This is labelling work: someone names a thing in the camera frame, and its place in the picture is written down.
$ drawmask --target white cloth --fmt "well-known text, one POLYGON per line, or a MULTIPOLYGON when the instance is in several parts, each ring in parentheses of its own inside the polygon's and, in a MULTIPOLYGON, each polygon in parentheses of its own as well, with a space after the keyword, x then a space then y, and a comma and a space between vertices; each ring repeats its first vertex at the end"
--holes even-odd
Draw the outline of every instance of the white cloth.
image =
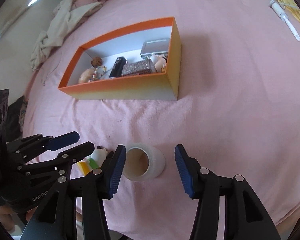
POLYGON ((80 20, 88 17, 102 7, 102 3, 95 2, 71 10, 73 0, 63 0, 60 10, 50 23, 48 31, 41 31, 30 57, 32 70, 45 62, 54 47, 60 47, 64 38, 80 25, 80 20))

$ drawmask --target pink bedsheet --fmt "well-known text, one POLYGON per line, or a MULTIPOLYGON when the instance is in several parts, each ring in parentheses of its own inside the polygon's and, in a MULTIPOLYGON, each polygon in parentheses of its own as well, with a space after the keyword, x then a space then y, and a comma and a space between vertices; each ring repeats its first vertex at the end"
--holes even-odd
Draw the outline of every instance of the pink bedsheet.
MULTIPOLYGON (((158 178, 122 177, 118 193, 105 201, 109 228, 134 240, 190 236, 197 201, 188 198, 179 178, 178 143, 220 176, 242 174, 280 223, 300 206, 300 43, 269 1, 107 1, 42 66, 30 92, 24 137, 75 130, 79 143, 159 148, 166 168, 158 178), (176 18, 183 45, 178 101, 78 101, 57 89, 78 46, 166 16, 176 18)), ((289 19, 300 34, 300 24, 289 19)), ((55 156, 46 152, 40 161, 55 156)), ((72 177, 78 176, 74 166, 72 177)))

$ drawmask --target blue gripper pad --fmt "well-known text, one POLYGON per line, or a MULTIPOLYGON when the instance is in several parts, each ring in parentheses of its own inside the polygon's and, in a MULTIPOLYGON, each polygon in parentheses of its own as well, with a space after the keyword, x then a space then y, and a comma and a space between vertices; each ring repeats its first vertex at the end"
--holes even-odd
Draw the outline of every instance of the blue gripper pad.
POLYGON ((111 161, 116 161, 113 172, 110 176, 109 191, 110 198, 117 193, 123 167, 126 162, 126 148, 123 145, 118 145, 111 161))
POLYGON ((179 171, 179 175, 183 184, 183 188, 185 192, 189 195, 189 198, 194 197, 194 189, 193 189, 193 177, 189 171, 187 166, 187 158, 189 156, 186 153, 182 144, 178 144, 174 150, 174 158, 177 164, 177 168, 179 171))
POLYGON ((48 145, 46 146, 46 149, 51 151, 56 151, 58 149, 61 149, 63 147, 78 142, 79 139, 80 139, 80 135, 75 131, 66 133, 50 139, 48 145))

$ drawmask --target box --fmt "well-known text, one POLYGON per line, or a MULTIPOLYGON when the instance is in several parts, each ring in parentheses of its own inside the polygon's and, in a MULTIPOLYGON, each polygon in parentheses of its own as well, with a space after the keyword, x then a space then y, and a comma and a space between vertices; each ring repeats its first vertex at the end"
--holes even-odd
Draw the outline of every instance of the box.
POLYGON ((181 40, 174 17, 129 25, 80 46, 71 59, 58 89, 76 99, 177 100, 181 61, 181 40), (77 84, 83 71, 91 67, 93 57, 101 57, 111 69, 117 57, 129 63, 142 60, 145 41, 170 38, 165 72, 101 79, 77 84))

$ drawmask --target glittery box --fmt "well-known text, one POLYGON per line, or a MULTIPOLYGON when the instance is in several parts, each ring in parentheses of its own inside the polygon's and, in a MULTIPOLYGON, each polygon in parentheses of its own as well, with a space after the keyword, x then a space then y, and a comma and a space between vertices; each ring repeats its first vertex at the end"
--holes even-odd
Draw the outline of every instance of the glittery box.
POLYGON ((123 66, 122 76, 135 76, 156 73, 156 69, 150 59, 141 60, 123 66))

